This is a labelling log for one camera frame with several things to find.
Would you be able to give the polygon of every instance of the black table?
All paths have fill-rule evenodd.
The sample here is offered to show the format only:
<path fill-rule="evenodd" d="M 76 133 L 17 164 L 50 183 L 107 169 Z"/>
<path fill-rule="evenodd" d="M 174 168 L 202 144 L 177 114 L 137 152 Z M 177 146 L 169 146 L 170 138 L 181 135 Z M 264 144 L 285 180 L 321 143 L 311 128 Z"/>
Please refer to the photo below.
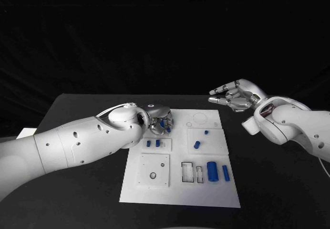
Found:
<path fill-rule="evenodd" d="M 62 94 L 36 133 L 125 102 L 219 110 L 241 209 L 120 203 L 125 149 L 17 188 L 0 202 L 0 228 L 330 227 L 330 179 L 318 159 L 294 142 L 278 146 L 261 133 L 251 136 L 241 123 L 254 111 L 236 114 L 206 95 Z"/>

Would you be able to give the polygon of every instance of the small hole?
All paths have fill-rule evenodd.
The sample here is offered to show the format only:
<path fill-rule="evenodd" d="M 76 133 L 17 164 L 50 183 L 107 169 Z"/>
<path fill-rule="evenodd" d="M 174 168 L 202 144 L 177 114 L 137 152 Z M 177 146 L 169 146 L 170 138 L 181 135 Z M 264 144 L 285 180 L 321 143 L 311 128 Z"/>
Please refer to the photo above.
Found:
<path fill-rule="evenodd" d="M 318 143 L 318 148 L 321 149 L 324 147 L 324 142 Z"/>
<path fill-rule="evenodd" d="M 150 173 L 150 178 L 156 179 L 156 173 Z"/>

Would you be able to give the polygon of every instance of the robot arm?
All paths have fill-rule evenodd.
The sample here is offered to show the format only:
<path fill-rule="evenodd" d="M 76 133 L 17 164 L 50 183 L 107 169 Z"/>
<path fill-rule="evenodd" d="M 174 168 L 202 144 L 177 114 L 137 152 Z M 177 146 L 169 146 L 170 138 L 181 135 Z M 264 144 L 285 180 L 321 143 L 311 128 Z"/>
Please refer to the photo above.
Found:
<path fill-rule="evenodd" d="M 261 132 L 278 145 L 292 140 L 311 155 L 330 162 L 330 112 L 311 111 L 290 98 L 267 96 L 245 79 L 220 86 L 210 94 L 228 89 L 226 98 L 210 97 L 209 102 L 230 106 L 235 112 L 255 109 L 254 116 L 242 123 L 249 134 Z"/>
<path fill-rule="evenodd" d="M 46 173 L 88 164 L 135 146 L 148 128 L 158 135 L 171 128 L 169 107 L 148 105 L 145 111 L 134 103 L 121 106 L 0 144 L 0 200 Z"/>

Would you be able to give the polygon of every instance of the black curtain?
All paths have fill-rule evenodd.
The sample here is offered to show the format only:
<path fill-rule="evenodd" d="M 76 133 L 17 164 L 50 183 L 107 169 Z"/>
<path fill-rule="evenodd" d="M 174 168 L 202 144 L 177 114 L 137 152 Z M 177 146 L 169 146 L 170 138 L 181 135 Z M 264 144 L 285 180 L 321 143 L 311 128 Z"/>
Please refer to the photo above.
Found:
<path fill-rule="evenodd" d="M 326 8 L 288 3 L 3 4 L 1 136 L 62 93 L 207 94 L 239 78 L 330 109 L 328 27 Z"/>

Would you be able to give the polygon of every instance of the cable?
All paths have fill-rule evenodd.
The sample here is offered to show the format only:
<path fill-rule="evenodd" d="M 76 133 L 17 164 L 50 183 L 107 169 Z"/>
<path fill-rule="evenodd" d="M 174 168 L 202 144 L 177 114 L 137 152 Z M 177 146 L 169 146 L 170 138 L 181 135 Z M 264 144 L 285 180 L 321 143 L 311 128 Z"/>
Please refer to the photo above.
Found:
<path fill-rule="evenodd" d="M 327 173 L 327 175 L 328 175 L 328 177 L 330 177 L 330 174 L 328 174 L 328 172 L 327 172 L 327 170 L 326 170 L 326 167 L 324 167 L 324 165 L 323 165 L 323 162 L 321 162 L 321 158 L 318 158 L 318 160 L 320 160 L 320 163 L 321 163 L 321 166 L 323 166 L 324 172 Z"/>
<path fill-rule="evenodd" d="M 121 104 L 121 105 L 118 105 L 118 106 L 114 106 L 114 107 L 108 108 L 107 110 L 104 110 L 104 111 L 96 115 L 96 117 L 102 116 L 108 111 L 111 111 L 111 110 L 115 109 L 117 107 L 125 106 L 125 105 L 127 105 L 127 104 Z"/>

